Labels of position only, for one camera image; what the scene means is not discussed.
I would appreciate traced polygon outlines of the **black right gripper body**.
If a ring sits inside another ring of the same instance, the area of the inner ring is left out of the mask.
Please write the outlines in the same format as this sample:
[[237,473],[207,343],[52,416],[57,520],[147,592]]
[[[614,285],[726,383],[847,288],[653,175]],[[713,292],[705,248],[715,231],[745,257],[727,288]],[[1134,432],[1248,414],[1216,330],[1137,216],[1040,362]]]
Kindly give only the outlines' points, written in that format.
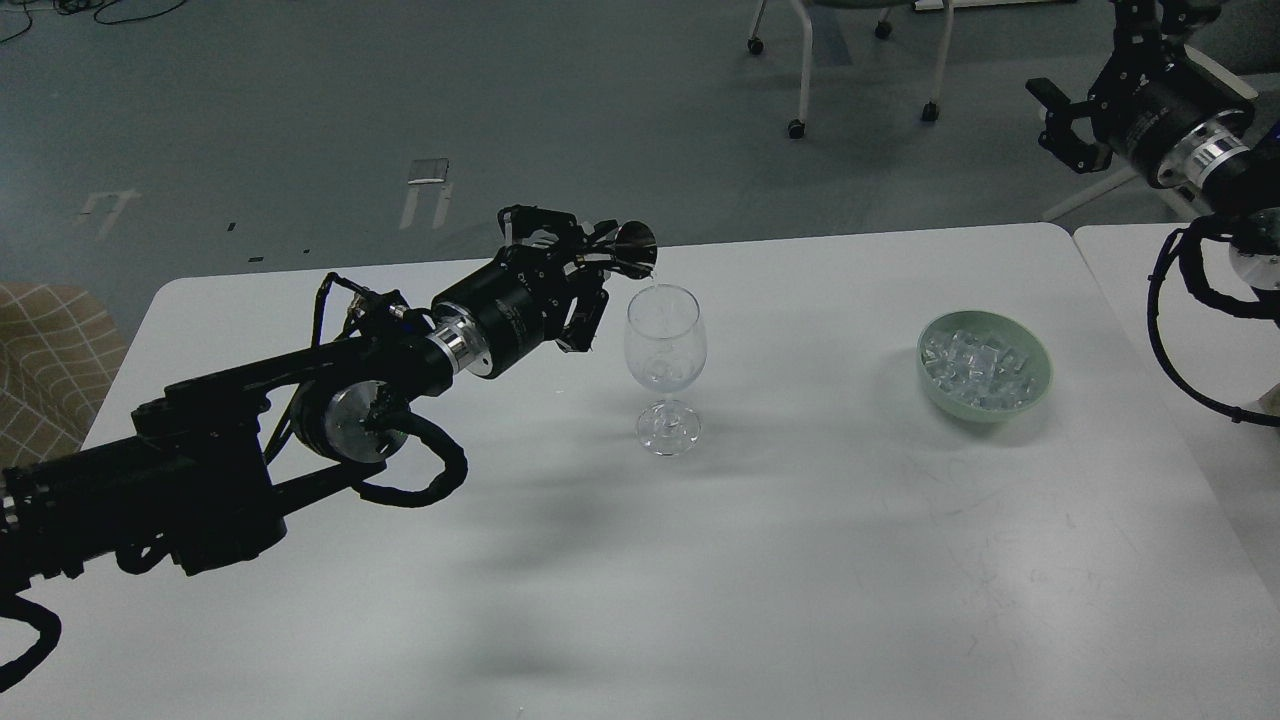
[[1119,35],[1088,99],[1096,138],[1161,190],[1203,187],[1242,159],[1254,119],[1248,97],[1156,36]]

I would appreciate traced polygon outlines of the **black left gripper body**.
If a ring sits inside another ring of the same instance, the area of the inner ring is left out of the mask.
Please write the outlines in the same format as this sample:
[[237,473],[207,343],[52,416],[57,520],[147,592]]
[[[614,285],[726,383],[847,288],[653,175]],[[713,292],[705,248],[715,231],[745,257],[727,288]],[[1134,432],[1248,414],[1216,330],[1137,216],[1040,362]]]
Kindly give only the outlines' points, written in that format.
[[504,272],[495,255],[431,300],[431,340],[451,357],[453,373],[495,379],[541,343],[556,345],[573,302],[570,281],[585,270],[544,263]]

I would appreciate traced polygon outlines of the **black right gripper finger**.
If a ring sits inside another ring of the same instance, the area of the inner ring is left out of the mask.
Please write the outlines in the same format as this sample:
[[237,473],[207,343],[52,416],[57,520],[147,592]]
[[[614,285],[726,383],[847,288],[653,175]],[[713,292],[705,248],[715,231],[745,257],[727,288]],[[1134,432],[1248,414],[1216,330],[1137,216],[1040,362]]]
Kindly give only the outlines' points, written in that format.
[[1043,150],[1078,174],[1110,168],[1112,149],[1106,143],[1087,142],[1074,131],[1078,120],[1092,119],[1097,114],[1098,101],[1071,101],[1053,81],[1044,77],[1028,79],[1027,91],[1044,110],[1044,128],[1037,140]]

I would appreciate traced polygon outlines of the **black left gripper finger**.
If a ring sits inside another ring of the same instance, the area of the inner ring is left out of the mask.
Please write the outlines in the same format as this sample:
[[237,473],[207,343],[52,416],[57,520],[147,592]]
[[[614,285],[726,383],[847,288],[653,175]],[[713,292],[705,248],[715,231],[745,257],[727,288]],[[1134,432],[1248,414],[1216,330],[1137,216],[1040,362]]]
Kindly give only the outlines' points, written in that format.
[[559,350],[572,354],[591,350],[609,299],[604,290],[608,278],[607,270],[585,270],[571,278],[568,291],[573,302],[567,323],[556,337]]
[[605,237],[620,228],[616,220],[581,222],[568,211],[529,205],[502,208],[497,220],[503,238],[497,266],[504,272],[544,263],[620,269],[614,251],[605,247]]

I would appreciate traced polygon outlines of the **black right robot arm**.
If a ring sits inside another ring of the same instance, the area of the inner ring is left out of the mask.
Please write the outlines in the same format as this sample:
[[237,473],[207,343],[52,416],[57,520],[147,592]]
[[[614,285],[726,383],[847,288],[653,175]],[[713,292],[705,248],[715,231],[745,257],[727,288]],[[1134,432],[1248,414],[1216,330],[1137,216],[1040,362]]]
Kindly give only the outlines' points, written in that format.
[[1202,306],[1277,323],[1277,133],[1245,141],[1256,94],[1202,53],[1120,36],[1083,100],[1053,81],[1028,79],[1044,127],[1039,145],[1079,174],[1125,164],[1152,190],[1180,197],[1190,219],[1162,242],[1146,292],[1146,333],[1162,373],[1189,398],[1231,421],[1277,427],[1277,410],[1249,410],[1196,388],[1162,336],[1170,275]]

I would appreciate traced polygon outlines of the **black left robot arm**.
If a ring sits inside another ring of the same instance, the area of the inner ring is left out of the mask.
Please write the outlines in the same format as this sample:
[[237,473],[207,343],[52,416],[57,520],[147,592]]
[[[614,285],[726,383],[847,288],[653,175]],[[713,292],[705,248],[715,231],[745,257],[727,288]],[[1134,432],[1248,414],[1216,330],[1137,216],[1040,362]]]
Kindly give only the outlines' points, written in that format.
[[106,553],[134,575],[164,559],[196,575],[256,559],[288,514],[343,489],[420,509],[460,488],[465,450],[411,404],[461,372],[497,378],[545,342],[588,351],[605,281],[645,279],[658,256],[641,222],[584,225],[524,205],[497,220],[500,250],[428,307],[329,273],[307,348],[168,386],[125,439],[5,469],[3,616],[37,637],[3,665],[3,688],[61,635],[59,616],[23,597],[36,577],[78,577]]

